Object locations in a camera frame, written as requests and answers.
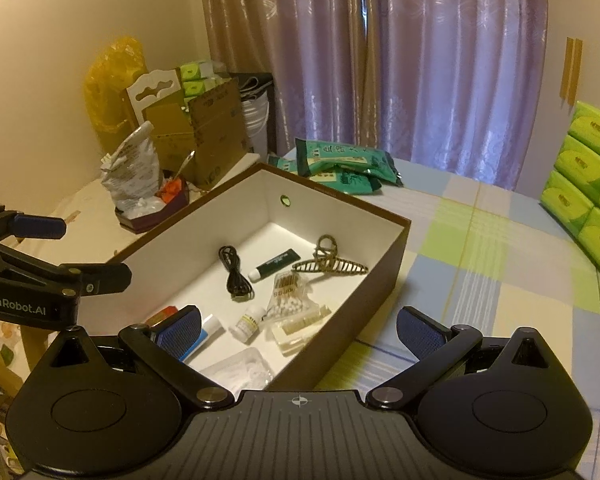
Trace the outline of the red candy packet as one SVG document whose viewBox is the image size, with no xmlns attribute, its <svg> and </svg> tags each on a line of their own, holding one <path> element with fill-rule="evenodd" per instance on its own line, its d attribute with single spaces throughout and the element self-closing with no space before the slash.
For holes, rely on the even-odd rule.
<svg viewBox="0 0 600 480">
<path fill-rule="evenodd" d="M 178 308 L 175 306 L 164 307 L 159 312 L 155 313 L 154 315 L 151 315 L 151 317 L 148 318 L 148 320 L 146 321 L 146 324 L 149 327 L 154 327 L 166 320 L 167 318 L 170 318 L 170 316 L 174 315 L 176 312 L 178 312 Z"/>
</svg>

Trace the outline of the blue cream tube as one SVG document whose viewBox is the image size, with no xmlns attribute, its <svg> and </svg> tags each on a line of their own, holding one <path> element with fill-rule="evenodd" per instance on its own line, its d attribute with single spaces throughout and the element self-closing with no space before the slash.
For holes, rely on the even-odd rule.
<svg viewBox="0 0 600 480">
<path fill-rule="evenodd" d="M 201 329 L 196 339 L 186 342 L 180 361 L 186 362 L 190 357 L 206 344 L 217 333 L 222 332 L 220 320 L 213 314 L 206 316 L 201 323 Z"/>
</svg>

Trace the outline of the white pill bottle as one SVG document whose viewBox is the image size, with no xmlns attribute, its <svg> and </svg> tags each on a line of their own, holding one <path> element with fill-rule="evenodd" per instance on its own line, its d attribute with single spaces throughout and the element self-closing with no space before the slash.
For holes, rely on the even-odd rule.
<svg viewBox="0 0 600 480">
<path fill-rule="evenodd" d="M 243 344 L 248 344 L 260 330 L 260 323 L 265 312 L 265 308 L 260 306 L 247 308 L 238 321 L 228 329 L 230 334 Z"/>
</svg>

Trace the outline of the clear floss pick box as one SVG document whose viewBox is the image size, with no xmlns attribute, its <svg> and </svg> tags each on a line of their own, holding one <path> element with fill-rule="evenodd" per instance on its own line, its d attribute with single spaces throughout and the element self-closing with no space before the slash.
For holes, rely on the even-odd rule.
<svg viewBox="0 0 600 480">
<path fill-rule="evenodd" d="M 238 396 L 242 390 L 263 390 L 274 378 L 272 368 L 256 348 L 247 348 L 201 371 L 212 382 Z"/>
</svg>

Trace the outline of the white hair claw clip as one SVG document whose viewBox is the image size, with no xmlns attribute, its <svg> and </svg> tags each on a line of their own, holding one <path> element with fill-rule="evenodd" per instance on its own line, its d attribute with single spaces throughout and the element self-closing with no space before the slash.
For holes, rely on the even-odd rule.
<svg viewBox="0 0 600 480">
<path fill-rule="evenodd" d="M 332 310 L 321 306 L 294 314 L 271 326 L 271 334 L 283 356 L 300 351 L 332 316 Z"/>
</svg>

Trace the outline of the cotton swab packet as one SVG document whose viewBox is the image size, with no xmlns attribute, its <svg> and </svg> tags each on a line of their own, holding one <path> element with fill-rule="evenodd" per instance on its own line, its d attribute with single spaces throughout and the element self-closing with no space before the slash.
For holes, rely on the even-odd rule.
<svg viewBox="0 0 600 480">
<path fill-rule="evenodd" d="M 315 304 L 308 294 L 306 279 L 298 272 L 280 272 L 275 275 L 272 295 L 262 321 L 283 321 L 314 307 Z"/>
</svg>

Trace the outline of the leopard hair claw clip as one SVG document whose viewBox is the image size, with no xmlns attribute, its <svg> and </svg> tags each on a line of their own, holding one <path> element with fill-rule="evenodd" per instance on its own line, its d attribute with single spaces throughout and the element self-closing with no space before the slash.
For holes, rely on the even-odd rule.
<svg viewBox="0 0 600 480">
<path fill-rule="evenodd" d="M 298 273 L 321 273 L 332 275 L 364 275 L 368 267 L 339 255 L 335 237 L 325 234 L 316 242 L 313 258 L 294 263 L 291 267 Z"/>
</svg>

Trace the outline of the dark green small tube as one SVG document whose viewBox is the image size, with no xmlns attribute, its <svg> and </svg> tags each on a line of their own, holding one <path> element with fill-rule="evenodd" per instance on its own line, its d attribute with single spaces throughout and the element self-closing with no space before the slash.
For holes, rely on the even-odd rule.
<svg viewBox="0 0 600 480">
<path fill-rule="evenodd" d="M 283 268 L 286 268 L 286 266 L 290 266 L 299 260 L 300 255 L 298 252 L 295 252 L 293 249 L 289 248 L 284 252 L 281 252 L 279 255 L 276 255 L 275 257 L 268 259 L 264 263 L 256 266 L 248 273 L 248 278 L 253 283 L 257 283 L 258 281 L 275 274 L 279 270 L 282 270 Z"/>
</svg>

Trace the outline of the checkered tablecloth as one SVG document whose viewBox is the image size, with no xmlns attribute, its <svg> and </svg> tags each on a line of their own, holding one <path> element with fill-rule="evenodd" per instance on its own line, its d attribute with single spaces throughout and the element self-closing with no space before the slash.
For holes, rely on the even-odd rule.
<svg viewBox="0 0 600 480">
<path fill-rule="evenodd" d="M 489 336 L 536 328 L 593 417 L 579 471 L 600 479 L 600 271 L 534 198 L 398 160 L 402 183 L 372 203 L 409 218 L 396 290 L 320 381 L 370 390 L 407 368 L 396 336 L 404 306 Z"/>
</svg>

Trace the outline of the dark wooden tray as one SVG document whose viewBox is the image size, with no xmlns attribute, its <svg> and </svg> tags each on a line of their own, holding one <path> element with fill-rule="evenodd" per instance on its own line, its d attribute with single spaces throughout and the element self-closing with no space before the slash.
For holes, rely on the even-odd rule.
<svg viewBox="0 0 600 480">
<path fill-rule="evenodd" d="M 135 234 L 145 233 L 158 226 L 189 204 L 189 189 L 182 177 L 169 180 L 157 195 L 141 198 L 130 210 L 114 210 L 122 228 Z"/>
</svg>

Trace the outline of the green wet wipe packets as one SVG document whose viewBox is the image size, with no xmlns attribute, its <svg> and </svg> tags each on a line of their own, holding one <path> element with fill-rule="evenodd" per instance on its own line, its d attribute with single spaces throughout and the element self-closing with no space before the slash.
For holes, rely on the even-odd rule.
<svg viewBox="0 0 600 480">
<path fill-rule="evenodd" d="M 403 185 L 391 155 L 378 148 L 297 138 L 294 159 L 269 154 L 266 162 L 349 195 L 372 195 L 384 184 Z"/>
</svg>

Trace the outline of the green tissue pack stack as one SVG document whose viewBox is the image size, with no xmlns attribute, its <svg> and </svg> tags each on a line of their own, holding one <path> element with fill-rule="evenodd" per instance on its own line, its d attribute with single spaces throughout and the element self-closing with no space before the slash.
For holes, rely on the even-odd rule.
<svg viewBox="0 0 600 480">
<path fill-rule="evenodd" d="M 600 268 L 600 109 L 579 101 L 541 205 Z"/>
</svg>

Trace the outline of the brown cardboard carton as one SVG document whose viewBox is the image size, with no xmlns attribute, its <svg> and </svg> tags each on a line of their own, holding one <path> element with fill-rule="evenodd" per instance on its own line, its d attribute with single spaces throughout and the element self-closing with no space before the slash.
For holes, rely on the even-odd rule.
<svg viewBox="0 0 600 480">
<path fill-rule="evenodd" d="M 238 81 L 229 79 L 187 101 L 176 70 L 152 70 L 126 88 L 123 99 L 150 138 L 163 170 L 209 191 L 248 152 Z"/>
</svg>

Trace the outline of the white paper bag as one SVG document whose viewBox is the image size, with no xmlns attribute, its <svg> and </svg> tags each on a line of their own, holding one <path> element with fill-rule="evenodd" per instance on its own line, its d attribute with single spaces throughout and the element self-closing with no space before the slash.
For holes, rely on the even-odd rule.
<svg viewBox="0 0 600 480">
<path fill-rule="evenodd" d="M 238 82 L 250 150 L 263 160 L 276 151 L 275 84 L 271 73 L 230 73 Z"/>
</svg>

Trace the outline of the purple curtain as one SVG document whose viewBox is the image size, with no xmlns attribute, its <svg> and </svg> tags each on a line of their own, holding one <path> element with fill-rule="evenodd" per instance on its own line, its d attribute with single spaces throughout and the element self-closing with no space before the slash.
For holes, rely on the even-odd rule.
<svg viewBox="0 0 600 480">
<path fill-rule="evenodd" d="M 514 188 L 540 93 L 547 0 L 202 0 L 212 56 L 268 73 L 274 145 L 381 148 Z"/>
</svg>

